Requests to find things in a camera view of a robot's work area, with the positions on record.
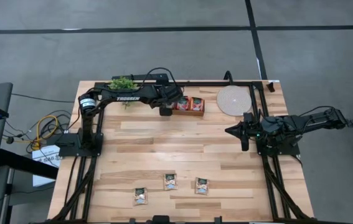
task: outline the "table leg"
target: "table leg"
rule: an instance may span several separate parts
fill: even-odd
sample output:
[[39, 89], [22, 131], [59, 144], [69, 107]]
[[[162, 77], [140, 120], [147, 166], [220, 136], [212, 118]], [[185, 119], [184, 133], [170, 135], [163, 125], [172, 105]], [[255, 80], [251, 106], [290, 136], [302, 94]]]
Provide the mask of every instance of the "table leg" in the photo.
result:
[[30, 172], [35, 175], [56, 179], [58, 168], [28, 159], [16, 153], [0, 149], [0, 166], [9, 166], [13, 169]]

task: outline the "snack packet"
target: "snack packet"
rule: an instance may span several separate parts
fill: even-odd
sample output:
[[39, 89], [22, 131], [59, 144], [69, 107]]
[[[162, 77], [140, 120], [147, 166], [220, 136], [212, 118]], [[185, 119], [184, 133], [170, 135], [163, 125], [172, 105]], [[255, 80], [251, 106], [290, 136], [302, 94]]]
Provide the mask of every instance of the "snack packet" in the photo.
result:
[[182, 96], [182, 98], [176, 103], [175, 109], [177, 110], [189, 110], [189, 97]]
[[176, 190], [176, 174], [164, 174], [164, 190]]
[[208, 185], [209, 185], [209, 180], [196, 177], [195, 178], [195, 193], [208, 195]]
[[146, 188], [139, 188], [139, 189], [134, 189], [133, 191], [134, 197], [133, 197], [133, 205], [147, 205], [147, 189]]
[[204, 107], [204, 100], [197, 97], [192, 97], [190, 99], [190, 110], [191, 111], [202, 111]]

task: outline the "wooden tabletop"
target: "wooden tabletop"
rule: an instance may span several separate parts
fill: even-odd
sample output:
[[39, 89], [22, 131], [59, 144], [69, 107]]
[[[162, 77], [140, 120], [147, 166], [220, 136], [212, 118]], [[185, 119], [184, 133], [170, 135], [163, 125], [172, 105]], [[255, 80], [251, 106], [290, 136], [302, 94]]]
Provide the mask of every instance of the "wooden tabletop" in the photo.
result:
[[[80, 82], [77, 96], [94, 83]], [[220, 111], [216, 102], [220, 89], [184, 88], [185, 95], [205, 99], [204, 117], [161, 117], [158, 108], [140, 102], [127, 109], [121, 103], [106, 107], [102, 129], [105, 142], [96, 165], [89, 222], [128, 222], [129, 218], [145, 222], [153, 215], [169, 215], [173, 222], [212, 222], [219, 216], [226, 222], [272, 220], [255, 142], [250, 143], [249, 151], [242, 152], [240, 140], [224, 131], [242, 117]], [[280, 83], [275, 83], [275, 90], [270, 93], [265, 88], [269, 114], [287, 114]], [[72, 121], [77, 114], [75, 104]], [[76, 123], [72, 131], [79, 126], [80, 122]], [[300, 164], [291, 156], [279, 158], [286, 190], [304, 213], [313, 216]], [[64, 204], [72, 162], [72, 157], [61, 161], [48, 218]], [[69, 195], [75, 187], [78, 163]], [[179, 189], [163, 191], [163, 174], [172, 172], [177, 174]], [[194, 193], [196, 177], [210, 180], [208, 196]], [[133, 206], [133, 189], [137, 187], [148, 189], [148, 205]], [[282, 216], [280, 196], [275, 192]], [[79, 200], [77, 218], [82, 216], [84, 197], [82, 194]]]

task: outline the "green plant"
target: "green plant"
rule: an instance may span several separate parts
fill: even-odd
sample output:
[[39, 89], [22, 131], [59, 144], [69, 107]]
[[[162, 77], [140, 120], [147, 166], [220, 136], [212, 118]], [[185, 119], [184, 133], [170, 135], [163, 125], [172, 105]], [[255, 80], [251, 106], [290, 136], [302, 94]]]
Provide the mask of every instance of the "green plant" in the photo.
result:
[[[134, 90], [138, 87], [138, 84], [133, 83], [132, 80], [129, 80], [125, 77], [121, 77], [119, 79], [113, 80], [110, 84], [111, 90], [119, 90], [119, 89], [127, 89], [127, 90]], [[126, 107], [130, 106], [131, 102], [124, 101], [122, 102], [123, 105]]]

